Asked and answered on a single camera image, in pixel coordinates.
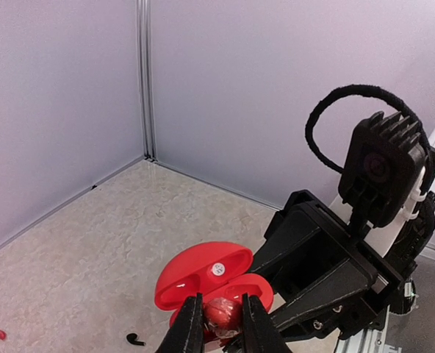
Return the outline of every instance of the black cable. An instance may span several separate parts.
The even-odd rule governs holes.
[[[411,119],[418,122],[419,131],[420,131],[420,145],[425,150],[427,155],[426,166],[425,166],[425,177],[423,178],[423,183],[421,190],[422,192],[428,191],[427,189],[430,187],[430,181],[434,177],[433,166],[431,163],[430,157],[430,143],[428,142],[428,137],[423,129],[422,121],[417,117],[417,114],[414,113],[412,109],[410,109],[405,102],[390,93],[383,88],[372,85],[349,85],[340,88],[335,88],[331,91],[328,96],[326,96],[323,100],[321,100],[317,106],[314,108],[312,113],[309,115],[309,119],[306,123],[306,141],[309,144],[309,148],[315,154],[315,156],[325,165],[327,165],[330,169],[337,171],[338,173],[343,172],[343,168],[334,163],[332,160],[328,159],[319,149],[317,144],[314,141],[314,127],[316,123],[319,121],[320,115],[326,110],[330,105],[339,99],[343,99],[348,96],[362,96],[367,98],[376,98],[380,99],[383,102],[387,103],[390,107],[393,107],[404,117],[410,116]]]

